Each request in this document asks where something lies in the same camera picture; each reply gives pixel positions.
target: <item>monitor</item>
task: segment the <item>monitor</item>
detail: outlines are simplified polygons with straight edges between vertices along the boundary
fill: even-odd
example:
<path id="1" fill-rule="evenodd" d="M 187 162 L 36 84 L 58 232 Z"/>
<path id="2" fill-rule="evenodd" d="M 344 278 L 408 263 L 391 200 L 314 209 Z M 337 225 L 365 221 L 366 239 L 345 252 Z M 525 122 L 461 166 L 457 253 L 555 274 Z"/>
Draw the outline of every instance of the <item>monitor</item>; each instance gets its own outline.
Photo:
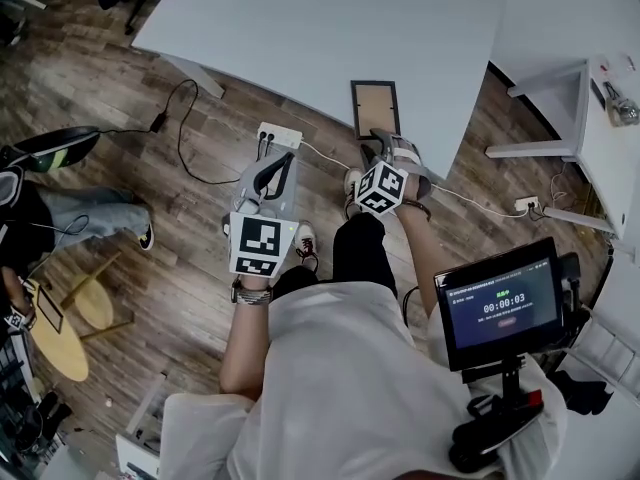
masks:
<path id="1" fill-rule="evenodd" d="M 535 352 L 562 333 L 552 238 L 435 276 L 451 370 Z"/>

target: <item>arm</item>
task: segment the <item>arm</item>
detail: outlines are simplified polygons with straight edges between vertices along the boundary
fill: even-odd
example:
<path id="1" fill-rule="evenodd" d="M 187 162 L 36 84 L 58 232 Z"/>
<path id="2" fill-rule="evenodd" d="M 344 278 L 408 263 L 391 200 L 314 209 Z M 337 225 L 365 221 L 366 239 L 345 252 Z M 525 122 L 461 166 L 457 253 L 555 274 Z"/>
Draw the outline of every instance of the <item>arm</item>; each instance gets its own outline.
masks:
<path id="1" fill-rule="evenodd" d="M 248 290 L 264 290 L 268 279 L 242 276 Z M 262 393 L 264 366 L 269 350 L 269 306 L 237 304 L 219 380 L 222 393 L 243 395 L 256 401 Z"/>
<path id="2" fill-rule="evenodd" d="M 415 199 L 417 192 L 417 177 L 412 175 L 407 180 L 405 195 L 410 199 Z M 433 276 L 437 272 L 451 268 L 452 261 L 442 250 L 442 246 L 422 210 L 413 206 L 400 205 L 396 208 L 396 215 L 409 241 L 422 306 L 429 317 L 438 302 Z"/>

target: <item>power outlet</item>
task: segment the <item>power outlet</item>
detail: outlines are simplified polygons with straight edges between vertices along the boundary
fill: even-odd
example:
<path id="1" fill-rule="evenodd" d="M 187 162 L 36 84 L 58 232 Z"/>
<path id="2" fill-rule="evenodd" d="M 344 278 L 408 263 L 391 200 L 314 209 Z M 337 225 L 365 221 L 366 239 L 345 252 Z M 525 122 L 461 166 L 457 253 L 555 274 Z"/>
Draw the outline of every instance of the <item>power outlet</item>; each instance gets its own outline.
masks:
<path id="1" fill-rule="evenodd" d="M 533 204 L 534 208 L 540 206 L 540 201 L 538 201 L 538 196 L 532 197 L 523 197 L 522 199 L 516 199 L 514 206 L 516 207 L 517 212 L 523 212 L 530 208 L 529 205 Z"/>
<path id="2" fill-rule="evenodd" d="M 302 132 L 271 123 L 261 123 L 256 138 L 260 140 L 262 136 L 263 141 L 266 141 L 270 135 L 273 135 L 273 144 L 280 144 L 286 148 L 298 149 L 302 142 Z"/>

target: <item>bracelet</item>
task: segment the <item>bracelet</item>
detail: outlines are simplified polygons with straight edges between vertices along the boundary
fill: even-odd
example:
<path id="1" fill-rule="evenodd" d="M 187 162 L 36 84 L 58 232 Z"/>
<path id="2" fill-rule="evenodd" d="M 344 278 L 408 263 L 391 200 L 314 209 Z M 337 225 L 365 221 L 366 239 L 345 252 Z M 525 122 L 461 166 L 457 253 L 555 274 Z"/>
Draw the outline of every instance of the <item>bracelet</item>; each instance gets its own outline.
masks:
<path id="1" fill-rule="evenodd" d="M 411 199 L 403 199 L 402 204 L 406 204 L 407 206 L 413 206 L 414 208 L 418 208 L 419 210 L 422 210 L 427 215 L 427 222 L 431 221 L 431 211 L 429 211 L 429 208 L 427 208 L 422 203 L 418 201 L 413 201 Z"/>

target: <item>white shirt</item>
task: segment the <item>white shirt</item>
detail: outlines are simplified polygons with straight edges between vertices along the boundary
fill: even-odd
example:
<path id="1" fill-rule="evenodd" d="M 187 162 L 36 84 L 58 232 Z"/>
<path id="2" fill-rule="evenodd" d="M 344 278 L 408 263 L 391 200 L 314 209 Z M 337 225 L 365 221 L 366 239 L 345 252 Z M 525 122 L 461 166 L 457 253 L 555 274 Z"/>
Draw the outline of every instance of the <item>white shirt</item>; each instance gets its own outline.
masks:
<path id="1" fill-rule="evenodd" d="M 528 357 L 520 383 L 542 389 L 542 416 L 500 449 L 501 464 L 474 475 L 453 467 L 451 435 L 471 419 L 467 404 L 500 394 L 501 379 L 470 391 L 449 371 L 438 308 L 429 323 L 430 357 L 415 349 L 391 291 L 373 283 L 290 293 L 272 304 L 269 333 L 260 400 L 248 409 L 223 397 L 184 428 L 179 444 L 163 428 L 161 480 L 378 480 L 415 470 L 483 478 L 500 467 L 507 478 L 525 480 L 543 478 L 558 457 L 566 406 Z M 168 403 L 165 427 L 168 417 L 175 420 L 170 413 Z"/>

